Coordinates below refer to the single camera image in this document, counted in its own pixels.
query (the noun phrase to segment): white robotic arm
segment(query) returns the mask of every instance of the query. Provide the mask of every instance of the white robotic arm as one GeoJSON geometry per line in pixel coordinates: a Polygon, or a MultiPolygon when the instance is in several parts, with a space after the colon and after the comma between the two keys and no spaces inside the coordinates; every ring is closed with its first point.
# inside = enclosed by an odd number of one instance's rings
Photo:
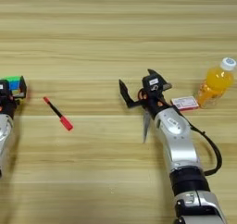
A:
{"type": "Polygon", "coordinates": [[[13,119],[17,107],[26,97],[23,77],[0,80],[0,177],[6,173],[11,145],[14,142],[13,119]]]}
{"type": "Polygon", "coordinates": [[[163,92],[171,88],[155,71],[143,78],[143,88],[134,102],[123,81],[119,81],[120,93],[128,108],[142,106],[145,109],[144,132],[147,133],[150,117],[156,133],[163,143],[164,157],[174,192],[177,219],[174,224],[227,224],[217,197],[210,192],[207,175],[216,173],[222,165],[222,157],[216,145],[186,120],[174,106],[166,103],[163,92]],[[212,146],[218,160],[217,167],[204,172],[194,148],[191,130],[202,134],[212,146]]]}
{"type": "Polygon", "coordinates": [[[217,197],[210,192],[188,121],[168,108],[156,115],[155,125],[175,194],[176,223],[227,224],[217,197]]]}

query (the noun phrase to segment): wood grain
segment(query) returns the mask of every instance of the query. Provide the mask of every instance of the wood grain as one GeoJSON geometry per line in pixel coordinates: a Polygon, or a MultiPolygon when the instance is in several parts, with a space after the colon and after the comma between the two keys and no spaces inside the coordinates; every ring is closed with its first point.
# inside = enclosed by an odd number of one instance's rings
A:
{"type": "MultiPolygon", "coordinates": [[[[148,68],[193,94],[206,69],[237,58],[237,0],[0,0],[1,77],[24,75],[31,100],[16,117],[19,143],[0,183],[0,223],[172,223],[162,146],[142,109],[129,111],[148,68]],[[73,122],[64,130],[48,95],[73,122]]],[[[237,87],[218,106],[185,115],[218,144],[223,169],[208,178],[236,223],[237,87]]],[[[205,168],[215,157],[193,136],[205,168]]]]}

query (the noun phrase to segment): black cable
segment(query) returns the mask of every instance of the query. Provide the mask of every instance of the black cable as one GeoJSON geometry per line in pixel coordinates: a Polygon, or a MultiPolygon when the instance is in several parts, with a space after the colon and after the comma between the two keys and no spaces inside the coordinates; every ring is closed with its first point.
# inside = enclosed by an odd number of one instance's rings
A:
{"type": "Polygon", "coordinates": [[[168,104],[167,102],[165,102],[164,100],[160,100],[164,105],[166,106],[169,106],[169,107],[173,107],[175,109],[175,111],[180,115],[182,116],[183,118],[185,118],[188,123],[190,124],[190,128],[192,131],[196,131],[198,132],[199,134],[201,134],[210,144],[210,146],[212,147],[215,155],[216,155],[216,158],[217,158],[217,165],[215,168],[213,169],[210,169],[210,170],[207,170],[204,172],[204,174],[206,176],[211,176],[211,175],[214,175],[215,173],[218,172],[218,170],[222,167],[222,155],[221,155],[221,152],[219,151],[218,147],[215,145],[215,143],[206,135],[206,133],[204,131],[200,131],[198,130],[181,112],[180,110],[175,107],[175,106],[171,106],[170,104],[168,104]]]}

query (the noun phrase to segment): red marker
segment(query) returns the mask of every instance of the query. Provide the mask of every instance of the red marker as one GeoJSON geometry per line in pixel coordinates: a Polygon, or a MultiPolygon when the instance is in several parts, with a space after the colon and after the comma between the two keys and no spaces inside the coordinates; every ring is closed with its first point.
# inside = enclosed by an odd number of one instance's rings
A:
{"type": "Polygon", "coordinates": [[[55,113],[60,117],[61,123],[64,125],[64,127],[71,131],[73,129],[73,125],[64,117],[57,108],[50,102],[50,100],[45,96],[44,101],[55,111],[55,113]]]}

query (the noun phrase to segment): orange juice bottle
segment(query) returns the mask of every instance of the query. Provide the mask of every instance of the orange juice bottle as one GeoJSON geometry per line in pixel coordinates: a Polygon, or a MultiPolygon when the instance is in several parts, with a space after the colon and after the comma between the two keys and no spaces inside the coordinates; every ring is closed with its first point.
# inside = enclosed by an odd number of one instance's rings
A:
{"type": "Polygon", "coordinates": [[[217,103],[217,100],[233,85],[233,70],[236,61],[232,58],[223,58],[219,67],[211,68],[206,75],[206,80],[201,85],[197,103],[202,108],[210,108],[217,103]]]}

